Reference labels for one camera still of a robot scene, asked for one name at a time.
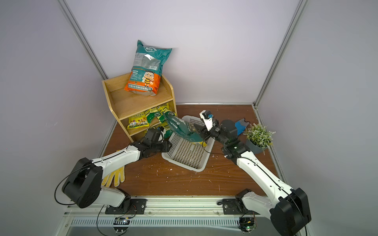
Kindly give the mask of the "tall green yellow fertilizer bag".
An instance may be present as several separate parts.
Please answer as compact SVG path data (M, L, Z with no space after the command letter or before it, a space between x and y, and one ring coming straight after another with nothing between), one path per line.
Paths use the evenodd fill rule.
M176 135L194 145L207 147L205 140L200 136L193 124L176 117L174 113L170 111L162 113L162 116Z

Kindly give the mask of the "green orange bee fertilizer bag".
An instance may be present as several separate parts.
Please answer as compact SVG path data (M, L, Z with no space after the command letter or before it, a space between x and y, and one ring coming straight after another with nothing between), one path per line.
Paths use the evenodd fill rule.
M160 49L137 42L130 78L126 91L135 94L155 96L158 93L162 69L172 49Z

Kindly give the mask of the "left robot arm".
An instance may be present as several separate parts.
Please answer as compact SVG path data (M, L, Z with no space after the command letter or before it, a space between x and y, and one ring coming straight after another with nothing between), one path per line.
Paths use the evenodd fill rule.
M130 163L151 157L157 153L169 152L172 144L164 139L160 128L152 128L136 142L105 157L77 161L71 173L58 185L75 205L86 208L93 204L114 207L122 213L131 208L131 197L122 190L101 185L112 172Z

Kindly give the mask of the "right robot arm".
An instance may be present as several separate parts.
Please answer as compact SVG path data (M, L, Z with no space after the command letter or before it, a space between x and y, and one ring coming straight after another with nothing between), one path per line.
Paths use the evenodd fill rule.
M294 236L306 230L312 220L307 194L301 188L293 189L266 168L238 139L233 121L219 123L213 116L203 117L202 121L201 135L221 143L224 156L244 170L266 194L262 197L245 190L238 195L241 206L269 218L282 236Z

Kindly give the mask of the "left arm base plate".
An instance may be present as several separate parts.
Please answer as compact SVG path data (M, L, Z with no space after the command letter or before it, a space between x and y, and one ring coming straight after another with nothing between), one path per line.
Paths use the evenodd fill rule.
M105 214L144 214L147 199L125 199L120 206L107 206Z

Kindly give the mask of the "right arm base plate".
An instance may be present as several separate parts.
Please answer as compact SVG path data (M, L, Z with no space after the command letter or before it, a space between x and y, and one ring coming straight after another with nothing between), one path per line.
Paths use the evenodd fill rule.
M252 210L246 209L241 201L237 199L222 199L217 202L218 206L222 206L223 214L225 215L243 215L243 214L254 214Z

